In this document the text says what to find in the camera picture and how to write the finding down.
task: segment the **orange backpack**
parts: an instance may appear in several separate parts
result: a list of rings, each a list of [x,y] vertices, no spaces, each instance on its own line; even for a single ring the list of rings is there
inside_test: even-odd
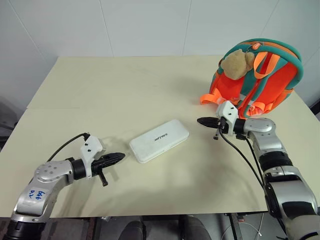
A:
[[[221,68],[221,61],[241,49],[254,54],[253,68],[233,80]],[[271,39],[255,38],[237,44],[219,62],[210,91],[201,104],[231,101],[240,118],[269,113],[285,100],[303,76],[301,56],[292,46]]]

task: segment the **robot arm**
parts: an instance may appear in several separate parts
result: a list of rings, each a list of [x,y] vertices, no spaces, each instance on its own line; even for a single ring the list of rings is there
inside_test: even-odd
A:
[[[238,119],[238,111],[229,101],[219,105],[217,115],[219,118],[202,117],[198,122],[211,128],[223,128],[224,134],[245,135],[252,140],[254,154],[263,171],[268,211],[283,223],[288,238],[319,239],[316,198],[277,137],[276,124],[267,118]]]
[[[105,148],[95,136],[89,136],[80,150],[81,159],[70,157],[62,161],[49,161],[35,170],[15,205],[4,240],[40,240],[61,189],[74,180],[96,175],[106,186],[108,182],[102,169],[125,157],[120,152],[103,155]]]

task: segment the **table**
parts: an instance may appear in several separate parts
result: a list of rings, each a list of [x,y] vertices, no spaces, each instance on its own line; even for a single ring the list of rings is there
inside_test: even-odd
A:
[[[126,154],[105,168],[109,185],[81,179],[64,188],[52,217],[265,211],[264,193],[239,154],[197,123],[216,105],[200,105],[221,56],[60,57],[0,152],[0,216],[8,217],[37,166],[71,137],[90,132],[108,152]],[[265,115],[320,203],[320,124],[293,93]],[[189,138],[138,163],[129,141],[172,119]],[[254,163],[245,141],[230,137]],[[80,156],[81,139],[55,160]]]

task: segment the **white cable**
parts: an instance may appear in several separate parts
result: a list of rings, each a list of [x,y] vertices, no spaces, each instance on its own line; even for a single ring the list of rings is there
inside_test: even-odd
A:
[[[259,232],[261,231],[262,220],[264,219],[264,215],[265,215],[265,213],[262,213],[261,220],[260,220],[260,225],[259,225]]]
[[[256,229],[253,225],[251,225],[250,223],[247,223],[247,222],[239,222],[239,224],[247,224],[249,226],[251,226],[252,228],[254,228],[254,230],[256,230],[256,232],[258,233],[258,236],[260,235],[262,237],[262,234],[260,233],[260,231],[258,229]],[[227,233],[227,230],[231,227],[231,225],[229,225],[223,232],[222,236],[221,236],[221,239],[222,240],[225,236],[225,234]]]
[[[253,225],[251,225],[250,223],[247,222],[239,222],[240,224],[247,224],[249,226],[251,226],[252,228],[254,228],[256,230],[256,232],[262,237],[262,234],[260,233],[260,231],[258,229],[256,229]]]

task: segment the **white box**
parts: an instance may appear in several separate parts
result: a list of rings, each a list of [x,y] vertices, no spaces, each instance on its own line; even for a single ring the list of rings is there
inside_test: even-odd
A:
[[[130,147],[139,163],[146,163],[182,143],[188,130],[177,120],[171,120],[130,141]]]

